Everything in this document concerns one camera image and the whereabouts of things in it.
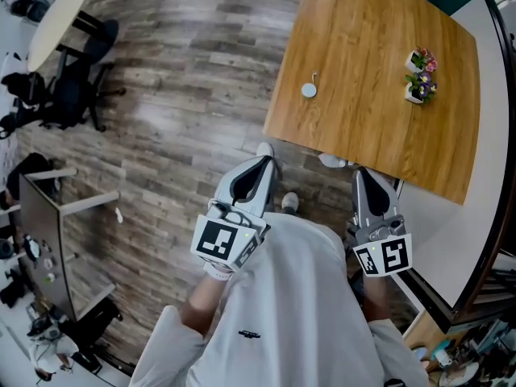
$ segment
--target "round white table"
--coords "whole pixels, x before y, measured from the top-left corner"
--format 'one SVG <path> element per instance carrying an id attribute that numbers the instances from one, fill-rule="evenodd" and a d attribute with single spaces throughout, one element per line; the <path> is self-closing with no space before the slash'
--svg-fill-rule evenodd
<path id="1" fill-rule="evenodd" d="M 113 38 L 104 30 L 104 24 L 95 17 L 81 10 L 85 0 L 56 0 L 49 8 L 38 25 L 31 46 L 27 68 L 29 72 L 35 72 L 48 59 L 55 50 L 61 51 L 65 46 L 60 44 L 70 26 L 74 26 L 95 39 L 112 44 Z M 80 56 L 83 53 L 68 48 L 70 54 Z"/>

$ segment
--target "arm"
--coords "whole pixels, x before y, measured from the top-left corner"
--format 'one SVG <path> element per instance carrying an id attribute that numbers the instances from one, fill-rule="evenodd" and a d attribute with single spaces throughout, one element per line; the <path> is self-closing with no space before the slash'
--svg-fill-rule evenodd
<path id="1" fill-rule="evenodd" d="M 364 276 L 364 316 L 368 323 L 390 318 L 385 278 Z"/>
<path id="2" fill-rule="evenodd" d="M 68 358 L 65 356 L 65 354 L 58 354 L 57 358 L 60 360 L 61 363 L 63 363 L 63 365 L 66 368 L 70 368 L 70 363 L 68 361 Z"/>
<path id="3" fill-rule="evenodd" d="M 364 316 L 385 371 L 385 381 L 398 379 L 410 387 L 426 387 L 427 373 L 389 319 L 389 295 L 385 279 L 364 277 L 364 292 Z"/>
<path id="4" fill-rule="evenodd" d="M 18 248 L 23 248 L 23 229 L 19 226 L 16 226 L 16 234 L 15 234 L 15 243 L 18 245 Z"/>
<path id="5" fill-rule="evenodd" d="M 175 385 L 204 348 L 226 281 L 205 275 L 177 311 L 166 306 L 132 375 L 130 387 Z"/>
<path id="6" fill-rule="evenodd" d="M 181 308 L 181 322 L 206 337 L 226 284 L 205 275 Z"/>

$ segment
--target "wrist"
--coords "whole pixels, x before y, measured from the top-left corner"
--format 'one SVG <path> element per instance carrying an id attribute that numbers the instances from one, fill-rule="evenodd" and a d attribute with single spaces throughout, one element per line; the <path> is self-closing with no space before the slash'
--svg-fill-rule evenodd
<path id="1" fill-rule="evenodd" d="M 220 265 L 213 265 L 209 262 L 204 264 L 203 269 L 209 277 L 217 281 L 229 281 L 233 276 L 233 271 L 230 269 L 221 267 Z"/>

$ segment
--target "table leg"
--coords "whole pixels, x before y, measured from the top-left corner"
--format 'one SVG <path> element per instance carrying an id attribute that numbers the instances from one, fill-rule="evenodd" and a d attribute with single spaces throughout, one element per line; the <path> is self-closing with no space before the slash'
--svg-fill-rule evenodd
<path id="1" fill-rule="evenodd" d="M 19 210 L 19 205 L 13 205 L 8 210 L 0 210 L 0 216 L 9 214 L 10 212 L 15 212 L 16 210 Z"/>
<path id="2" fill-rule="evenodd" d="M 77 175 L 75 168 L 64 168 L 47 172 L 29 173 L 25 176 L 31 181 L 42 181 L 43 179 L 52 179 L 53 177 L 73 177 L 75 175 Z"/>
<path id="3" fill-rule="evenodd" d="M 93 27 L 96 27 L 98 30 L 104 30 L 104 23 L 100 20 L 97 20 L 92 15 L 88 15 L 88 13 L 85 13 L 84 11 L 79 11 L 79 14 L 77 17 L 81 20 L 84 20 L 85 22 L 91 24 Z"/>
<path id="4" fill-rule="evenodd" d="M 75 214 L 81 210 L 87 210 L 89 208 L 93 208 L 94 206 L 102 205 L 104 203 L 108 203 L 111 201 L 116 201 L 120 198 L 120 192 L 113 191 L 109 193 L 105 193 L 103 195 L 98 195 L 96 197 L 91 197 L 87 199 L 81 199 L 80 201 L 67 203 L 66 205 L 62 205 L 59 208 L 59 211 L 63 216 Z"/>
<path id="5" fill-rule="evenodd" d="M 77 315 L 77 321 L 79 321 L 81 318 L 84 318 L 86 314 L 88 314 L 100 301 L 106 298 L 115 289 L 116 285 L 113 283 L 110 283 L 108 286 L 104 287 L 104 289 Z"/>
<path id="6" fill-rule="evenodd" d="M 91 26 L 90 24 L 81 19 L 73 20 L 72 25 L 77 29 L 82 30 L 84 33 L 88 33 L 97 40 L 101 40 L 102 42 L 107 44 L 113 43 L 113 39 L 105 31 L 98 29 L 94 26 Z"/>
<path id="7" fill-rule="evenodd" d="M 74 252 L 73 254 L 70 254 L 70 255 L 67 255 L 63 261 L 65 264 L 67 264 L 68 262 L 71 262 L 73 260 L 76 260 L 78 258 L 77 254 Z"/>

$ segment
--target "pink flower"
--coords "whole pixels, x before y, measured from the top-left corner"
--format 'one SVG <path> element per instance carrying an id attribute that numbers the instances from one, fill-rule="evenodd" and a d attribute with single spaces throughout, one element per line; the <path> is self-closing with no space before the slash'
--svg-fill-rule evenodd
<path id="1" fill-rule="evenodd" d="M 427 72 L 433 72 L 437 69 L 437 60 L 436 59 L 430 59 L 427 63 L 427 66 L 425 67 L 425 70 Z"/>

